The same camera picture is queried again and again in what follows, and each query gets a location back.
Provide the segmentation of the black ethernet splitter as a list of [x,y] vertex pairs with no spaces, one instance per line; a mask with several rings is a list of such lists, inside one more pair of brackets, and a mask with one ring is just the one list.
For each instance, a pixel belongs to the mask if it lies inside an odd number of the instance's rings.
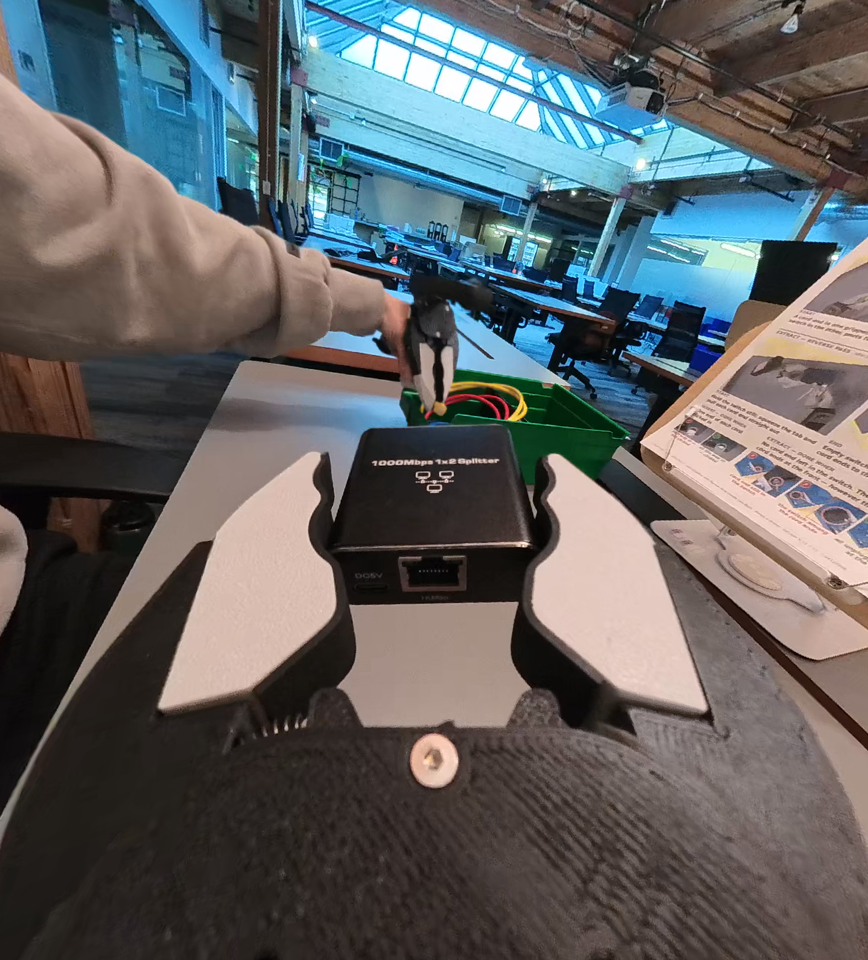
[[352,461],[330,551],[352,605],[514,603],[535,534],[505,427],[373,428]]

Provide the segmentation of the black office chair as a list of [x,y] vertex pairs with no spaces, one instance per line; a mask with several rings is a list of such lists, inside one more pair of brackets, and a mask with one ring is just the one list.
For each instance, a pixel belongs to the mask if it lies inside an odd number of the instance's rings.
[[650,359],[674,362],[685,370],[696,350],[706,308],[675,301],[667,326],[659,342],[649,354]]
[[639,294],[628,291],[608,291],[590,317],[565,318],[560,333],[548,338],[553,345],[548,370],[567,379],[576,378],[588,390],[590,399],[595,400],[597,391],[578,364],[592,363],[602,358],[614,334],[629,317],[638,297]]

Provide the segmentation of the person's left forearm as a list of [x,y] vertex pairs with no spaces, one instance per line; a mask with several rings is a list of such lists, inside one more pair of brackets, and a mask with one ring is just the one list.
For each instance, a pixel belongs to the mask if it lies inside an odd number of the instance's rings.
[[385,292],[179,195],[0,73],[0,352],[272,357],[374,333]]

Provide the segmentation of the grey desk with wooden edge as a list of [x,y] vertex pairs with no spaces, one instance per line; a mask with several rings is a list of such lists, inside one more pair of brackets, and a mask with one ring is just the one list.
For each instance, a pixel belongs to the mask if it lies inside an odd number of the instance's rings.
[[[459,370],[497,377],[532,379],[545,384],[565,380],[549,371],[473,318],[458,305],[453,306],[459,335]],[[384,353],[374,336],[358,337],[331,331],[319,341],[275,358],[284,365],[329,373],[383,380],[397,380],[398,366],[392,355]]]

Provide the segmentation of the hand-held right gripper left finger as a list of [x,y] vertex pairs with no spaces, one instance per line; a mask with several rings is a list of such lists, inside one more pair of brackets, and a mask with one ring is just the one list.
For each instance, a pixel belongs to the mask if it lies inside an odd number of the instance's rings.
[[329,551],[334,487],[309,452],[246,500],[215,534],[158,701],[164,715],[247,706],[309,716],[354,665],[356,638]]

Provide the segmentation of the black monitor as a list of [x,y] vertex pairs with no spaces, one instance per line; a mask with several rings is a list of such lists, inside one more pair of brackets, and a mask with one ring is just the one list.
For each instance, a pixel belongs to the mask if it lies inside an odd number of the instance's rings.
[[838,249],[832,242],[761,241],[748,299],[791,305],[828,271]]

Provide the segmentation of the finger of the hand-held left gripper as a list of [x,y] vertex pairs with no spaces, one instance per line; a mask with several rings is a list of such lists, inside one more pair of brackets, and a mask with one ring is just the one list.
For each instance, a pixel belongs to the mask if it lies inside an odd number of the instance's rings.
[[444,412],[453,389],[459,338],[457,330],[447,331],[436,342],[436,411]]
[[440,335],[427,333],[417,320],[410,320],[407,358],[421,404],[426,412],[432,412],[438,402],[436,371],[440,362]]

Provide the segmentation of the printed instruction sheet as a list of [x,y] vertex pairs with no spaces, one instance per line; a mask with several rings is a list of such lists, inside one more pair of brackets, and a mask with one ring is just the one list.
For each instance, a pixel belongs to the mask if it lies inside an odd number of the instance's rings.
[[868,238],[691,388],[645,463],[868,602]]

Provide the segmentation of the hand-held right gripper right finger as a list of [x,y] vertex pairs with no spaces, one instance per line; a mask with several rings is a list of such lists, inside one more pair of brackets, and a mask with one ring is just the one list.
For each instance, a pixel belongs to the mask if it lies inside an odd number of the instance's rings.
[[574,729],[624,729],[630,710],[710,712],[658,545],[560,454],[537,463],[539,551],[525,572],[512,663]]

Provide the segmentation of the black backpack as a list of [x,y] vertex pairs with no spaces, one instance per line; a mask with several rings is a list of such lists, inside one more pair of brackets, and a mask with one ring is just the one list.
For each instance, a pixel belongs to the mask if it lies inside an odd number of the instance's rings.
[[158,519],[146,502],[112,500],[101,514],[101,550],[135,560]]

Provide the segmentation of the green plastic bin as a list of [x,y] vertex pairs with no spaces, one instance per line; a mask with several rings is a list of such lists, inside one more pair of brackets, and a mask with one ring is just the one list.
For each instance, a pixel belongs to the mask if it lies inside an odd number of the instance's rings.
[[409,426],[503,426],[511,434],[524,482],[540,459],[558,454],[596,479],[628,432],[559,383],[458,369],[443,416],[429,414],[415,389],[403,388]]

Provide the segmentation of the black high-back chair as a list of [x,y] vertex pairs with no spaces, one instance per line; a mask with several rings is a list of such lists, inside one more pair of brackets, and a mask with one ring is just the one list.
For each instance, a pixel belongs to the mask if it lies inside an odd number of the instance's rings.
[[216,180],[224,215],[243,226],[259,226],[259,208],[253,193],[248,188],[233,186],[222,176]]

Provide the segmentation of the white ceiling projector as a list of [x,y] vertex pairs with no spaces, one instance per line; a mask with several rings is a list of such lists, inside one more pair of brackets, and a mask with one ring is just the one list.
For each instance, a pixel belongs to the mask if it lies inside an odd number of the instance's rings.
[[648,70],[629,73],[624,80],[601,95],[593,118],[633,134],[660,120],[666,95],[661,79]]

